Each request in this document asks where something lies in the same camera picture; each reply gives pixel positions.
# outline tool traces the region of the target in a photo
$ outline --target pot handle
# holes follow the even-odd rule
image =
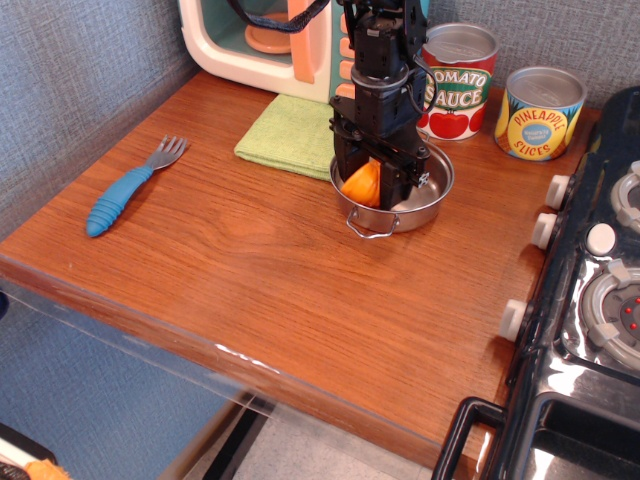
[[[495,429],[494,443],[502,434],[505,424],[506,410],[499,405],[481,398],[469,397],[458,406],[456,416],[451,422],[440,458],[433,469],[432,480],[451,480],[458,466],[471,427],[481,423]],[[490,450],[487,462],[493,450]]]
[[[395,231],[398,224],[400,223],[400,217],[398,217],[398,214],[394,214],[393,223],[391,224],[391,229],[388,232],[366,234],[366,233],[362,233],[360,230],[358,230],[358,227],[356,227],[353,223],[351,223],[351,221],[355,218],[358,218],[358,207],[353,207],[351,209],[351,213],[349,213],[349,216],[347,217],[347,227],[349,227],[351,230],[356,232],[356,234],[360,238],[365,238],[365,239],[390,237]]]

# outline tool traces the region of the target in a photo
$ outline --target green cloth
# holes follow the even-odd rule
[[[234,152],[245,160],[328,181],[334,156],[330,118],[333,109],[325,103],[278,95]]]

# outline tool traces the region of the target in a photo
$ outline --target metal pot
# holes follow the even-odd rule
[[[361,238],[389,237],[393,233],[407,232],[432,220],[440,209],[440,202],[453,186],[453,164],[435,145],[426,143],[431,151],[427,160],[429,181],[422,188],[414,187],[409,198],[391,210],[365,207],[346,197],[340,190],[344,181],[338,172],[338,163],[331,161],[331,183],[336,190],[338,206],[347,217],[347,226]],[[360,228],[372,233],[365,233]]]

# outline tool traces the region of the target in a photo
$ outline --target stove knob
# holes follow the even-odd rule
[[[520,300],[511,299],[507,302],[507,306],[504,308],[504,312],[502,312],[502,321],[500,322],[499,334],[501,337],[506,338],[510,342],[516,341],[526,310],[527,304]]]
[[[542,250],[546,250],[551,241],[553,227],[556,224],[558,216],[555,213],[541,213],[536,220],[536,226],[533,228],[531,235],[531,243]]]
[[[596,257],[606,255],[616,244],[616,232],[606,223],[591,227],[587,234],[587,250]]]
[[[564,196],[567,193],[567,187],[569,186],[569,180],[571,177],[567,175],[554,175],[547,190],[547,198],[545,199],[545,205],[553,208],[554,210],[560,210]]]

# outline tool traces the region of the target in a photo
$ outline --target can lid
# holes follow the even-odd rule
[[[584,102],[587,87],[569,72],[552,67],[527,67],[507,78],[507,91],[533,107],[567,108]]]
[[[427,38],[424,49],[442,63],[478,62],[499,49],[491,32],[471,23],[443,23],[427,30]]]

